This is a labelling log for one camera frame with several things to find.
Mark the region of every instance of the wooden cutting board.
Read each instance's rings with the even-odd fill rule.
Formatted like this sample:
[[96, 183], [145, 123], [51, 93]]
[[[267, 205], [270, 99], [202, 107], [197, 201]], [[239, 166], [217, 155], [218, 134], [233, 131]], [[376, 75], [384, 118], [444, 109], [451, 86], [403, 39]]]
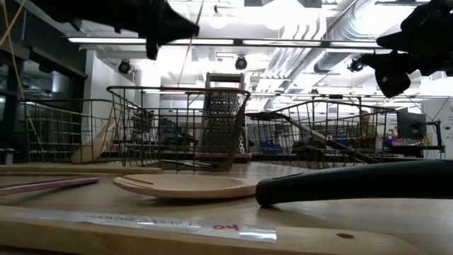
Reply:
[[258, 181], [231, 177], [136, 174], [113, 179], [133, 193], [162, 198], [215, 199], [255, 194]]
[[115, 119], [111, 118], [108, 120], [108, 123], [103, 126], [102, 130], [93, 138], [93, 140], [80, 146], [80, 148], [71, 156], [71, 163], [83, 164], [97, 161], [112, 140], [115, 127]]
[[156, 167], [113, 166], [109, 164], [71, 165], [71, 164], [14, 164], [0, 166], [0, 174], [14, 173], [77, 173], [77, 174], [160, 174]]
[[0, 245], [71, 254], [422, 255], [386, 234], [276, 227], [276, 243], [86, 223], [12, 217], [33, 209], [0, 206]]

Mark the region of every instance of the black handle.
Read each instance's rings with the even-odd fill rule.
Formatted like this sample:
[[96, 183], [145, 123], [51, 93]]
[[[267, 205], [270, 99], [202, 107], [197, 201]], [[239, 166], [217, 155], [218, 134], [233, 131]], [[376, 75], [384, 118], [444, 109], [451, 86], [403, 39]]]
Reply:
[[353, 198], [453, 199], [453, 161], [421, 160], [309, 171], [260, 181], [256, 200], [277, 203]]

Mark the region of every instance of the white label sticker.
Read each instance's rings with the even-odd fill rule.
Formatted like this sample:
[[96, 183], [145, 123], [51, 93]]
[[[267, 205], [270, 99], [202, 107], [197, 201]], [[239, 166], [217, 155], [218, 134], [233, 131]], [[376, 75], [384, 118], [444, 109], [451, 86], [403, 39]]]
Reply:
[[254, 242], [275, 243], [277, 241], [277, 234], [273, 227], [238, 225], [224, 222], [205, 222], [202, 220], [179, 220], [164, 217], [110, 215], [88, 212], [64, 212], [55, 210], [34, 210], [32, 212], [18, 213], [14, 216], [40, 220], [87, 222], [99, 225], [197, 234], [208, 237], [223, 237]]

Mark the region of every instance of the metal wire basket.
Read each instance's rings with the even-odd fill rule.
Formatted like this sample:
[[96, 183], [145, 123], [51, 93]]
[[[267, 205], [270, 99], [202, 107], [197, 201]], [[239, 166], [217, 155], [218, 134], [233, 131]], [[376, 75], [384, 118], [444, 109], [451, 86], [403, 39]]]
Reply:
[[[63, 110], [66, 106], [78, 111]], [[114, 104], [105, 99], [26, 100], [19, 103], [17, 162], [87, 164], [118, 161]]]
[[[250, 93], [230, 88], [160, 88], [111, 86], [120, 104], [116, 119], [118, 148], [123, 165], [154, 166], [162, 170], [228, 171], [243, 134]], [[140, 106], [122, 95], [134, 93]], [[147, 107], [157, 95], [171, 94], [184, 106]]]
[[248, 113], [248, 133], [262, 162], [310, 169], [375, 164], [386, 156], [387, 120], [395, 112], [354, 103], [307, 101], [272, 112]]

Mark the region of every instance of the wooden table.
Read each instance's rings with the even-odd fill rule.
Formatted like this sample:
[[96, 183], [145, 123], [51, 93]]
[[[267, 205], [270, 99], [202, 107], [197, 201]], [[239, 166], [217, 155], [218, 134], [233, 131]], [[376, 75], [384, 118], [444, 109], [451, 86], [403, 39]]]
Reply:
[[[307, 171], [274, 164], [237, 164], [228, 175], [251, 179]], [[175, 174], [172, 171], [164, 174]], [[48, 210], [149, 215], [182, 219], [237, 222], [248, 225], [314, 227], [358, 230], [391, 234], [410, 242], [429, 254], [453, 254], [453, 201], [367, 199], [334, 200], [276, 205], [260, 208], [255, 198], [219, 200], [210, 203], [160, 200], [129, 193], [112, 184], [114, 175], [99, 175], [97, 184], [78, 188], [0, 197], [0, 205]], [[61, 176], [0, 176], [0, 185], [46, 181]], [[7, 249], [3, 254], [29, 254], [29, 251]]]

